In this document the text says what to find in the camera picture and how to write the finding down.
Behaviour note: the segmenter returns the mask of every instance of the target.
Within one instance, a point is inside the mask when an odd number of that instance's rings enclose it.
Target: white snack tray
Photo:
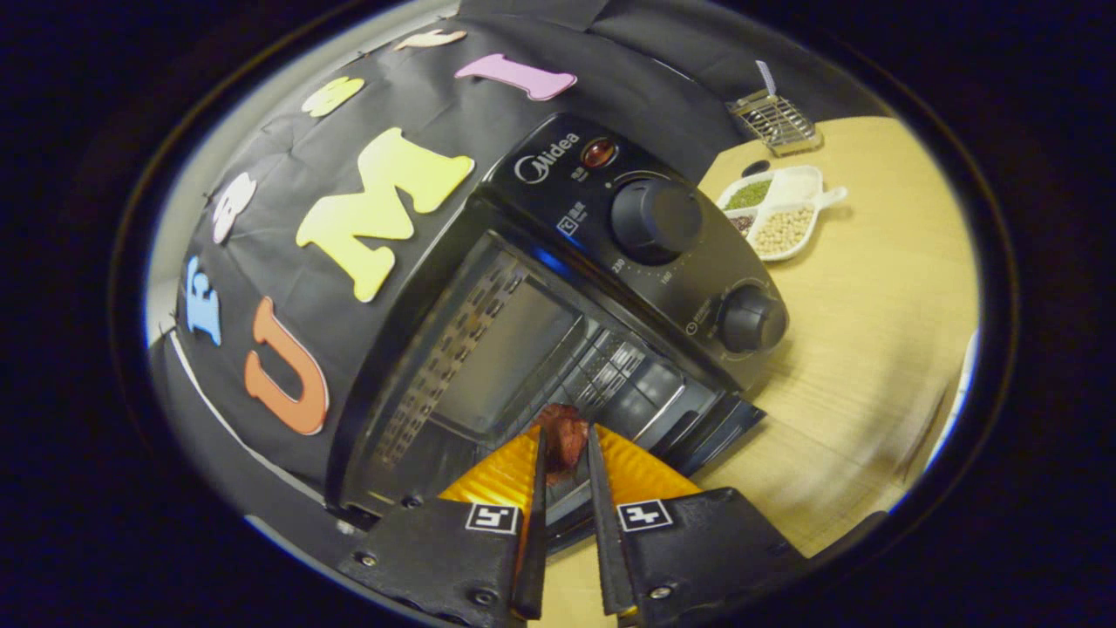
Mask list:
[[[729,199],[732,197],[732,194],[745,185],[761,181],[771,181],[771,186],[768,189],[767,195],[763,196],[762,201],[750,206],[725,211],[724,207],[729,204]],[[822,192],[821,183],[821,171],[812,165],[795,165],[779,170],[769,170],[738,178],[730,183],[721,192],[721,196],[716,200],[716,205],[721,207],[721,211],[724,211],[728,218],[752,218],[752,225],[748,229],[745,239],[753,248],[756,245],[756,234],[763,228],[763,224],[772,214],[797,211],[805,205],[812,205],[814,214],[810,218],[810,224],[806,229],[806,234],[802,235],[802,239],[797,244],[779,253],[759,255],[763,261],[789,259],[798,254],[806,247],[806,242],[810,241],[810,238],[814,235],[814,226],[818,222],[818,213],[822,209],[840,202],[848,195],[848,190],[844,186]]]

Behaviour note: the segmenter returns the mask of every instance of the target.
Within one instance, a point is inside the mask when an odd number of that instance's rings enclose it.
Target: temperature knob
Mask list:
[[[720,336],[733,354],[767,351],[779,345],[787,331],[787,306],[758,286],[741,286],[724,299]]]
[[[702,210],[698,191],[677,181],[639,178],[613,200],[610,221],[620,248],[632,259],[660,265],[677,258],[701,239]]]

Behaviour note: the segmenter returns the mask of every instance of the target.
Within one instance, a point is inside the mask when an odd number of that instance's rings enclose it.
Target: pink letter i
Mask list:
[[[527,97],[532,100],[549,100],[577,83],[577,77],[573,74],[551,74],[537,67],[509,61],[501,54],[481,57],[453,75],[454,78],[465,76],[482,76],[513,85],[527,91]]]

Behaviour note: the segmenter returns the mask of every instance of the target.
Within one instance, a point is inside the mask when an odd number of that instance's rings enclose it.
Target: oven door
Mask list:
[[[484,233],[396,363],[353,450],[341,505],[375,515],[431,499],[530,427],[547,404],[650,448],[723,395],[652,349],[528,254]],[[548,487],[547,521],[587,500],[584,460]]]

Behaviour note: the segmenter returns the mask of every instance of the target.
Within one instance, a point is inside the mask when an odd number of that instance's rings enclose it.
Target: black toaster oven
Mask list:
[[[741,398],[787,309],[696,186],[557,114],[487,173],[405,280],[346,402],[326,477],[373,521],[436,496],[574,405],[691,473],[761,416]],[[588,470],[547,489],[551,550],[588,532]]]

